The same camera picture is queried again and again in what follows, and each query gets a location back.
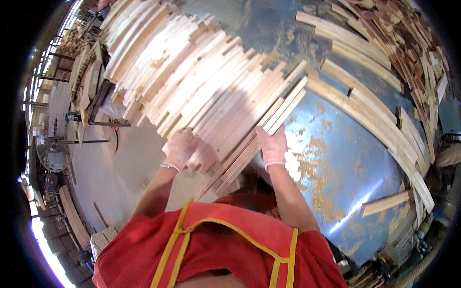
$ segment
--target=industrial fan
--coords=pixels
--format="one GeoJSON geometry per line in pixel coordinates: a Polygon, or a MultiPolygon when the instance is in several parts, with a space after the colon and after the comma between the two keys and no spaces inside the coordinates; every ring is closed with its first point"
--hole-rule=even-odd
{"type": "Polygon", "coordinates": [[[41,164],[52,172],[60,172],[72,161],[74,132],[65,122],[64,114],[52,114],[37,128],[35,146],[41,164]]]}

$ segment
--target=flexible hose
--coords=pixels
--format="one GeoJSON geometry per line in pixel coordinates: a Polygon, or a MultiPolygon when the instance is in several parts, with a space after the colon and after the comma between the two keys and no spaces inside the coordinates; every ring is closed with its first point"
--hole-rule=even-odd
{"type": "Polygon", "coordinates": [[[421,273],[429,266],[429,264],[434,260],[435,255],[439,251],[440,247],[442,246],[443,240],[445,239],[444,235],[439,240],[437,245],[424,257],[424,259],[416,266],[405,278],[401,281],[398,281],[394,288],[405,288],[409,284],[413,283],[421,273]]]}
{"type": "Polygon", "coordinates": [[[438,168],[458,163],[461,163],[461,144],[455,144],[443,150],[437,159],[438,168]]]}

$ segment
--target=person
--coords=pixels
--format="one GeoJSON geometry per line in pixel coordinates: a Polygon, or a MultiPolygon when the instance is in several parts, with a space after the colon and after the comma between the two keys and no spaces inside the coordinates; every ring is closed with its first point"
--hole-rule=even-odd
{"type": "Polygon", "coordinates": [[[100,253],[97,287],[346,287],[330,247],[284,166],[284,126],[256,128],[275,192],[274,205],[248,201],[188,202],[165,212],[175,175],[199,140],[191,129],[168,142],[164,164],[131,218],[100,253]]]}

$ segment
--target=concrete floor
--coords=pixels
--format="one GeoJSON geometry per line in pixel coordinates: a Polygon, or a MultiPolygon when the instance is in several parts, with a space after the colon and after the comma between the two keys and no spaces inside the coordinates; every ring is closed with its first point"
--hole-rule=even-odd
{"type": "MultiPolygon", "coordinates": [[[[165,158],[161,150],[165,139],[149,122],[139,128],[136,125],[122,127],[118,135],[119,147],[115,155],[115,132],[108,127],[90,126],[84,139],[111,139],[110,143],[87,143],[74,148],[72,164],[77,181],[74,201],[78,201],[83,218],[96,231],[105,227],[93,202],[106,222],[120,231],[165,158]]],[[[167,211],[183,207],[205,187],[212,175],[212,172],[202,175],[186,170],[179,173],[173,182],[167,211]]],[[[214,195],[203,198],[207,202],[214,200],[214,195]]]]}

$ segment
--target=workbench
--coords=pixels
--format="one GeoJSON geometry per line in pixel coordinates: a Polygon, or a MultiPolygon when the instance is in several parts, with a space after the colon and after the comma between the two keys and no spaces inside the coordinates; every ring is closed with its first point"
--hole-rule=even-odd
{"type": "MultiPolygon", "coordinates": [[[[286,62],[286,73],[306,60],[309,73],[347,93],[346,86],[319,71],[320,61],[329,58],[364,83],[391,111],[402,106],[413,116],[408,95],[401,96],[369,70],[332,54],[328,39],[314,37],[313,26],[295,21],[296,12],[305,11],[348,29],[346,19],[332,12],[327,0],[189,0],[181,8],[199,17],[215,15],[228,34],[242,38],[246,49],[267,53],[274,64],[286,62]]],[[[420,122],[412,120],[425,139],[420,122]]],[[[375,136],[312,92],[308,91],[285,125],[286,167],[313,209],[321,232],[362,265],[396,229],[409,206],[403,203],[362,218],[361,205],[397,193],[403,172],[375,136]]],[[[270,182],[260,156],[252,165],[270,182]]]]}

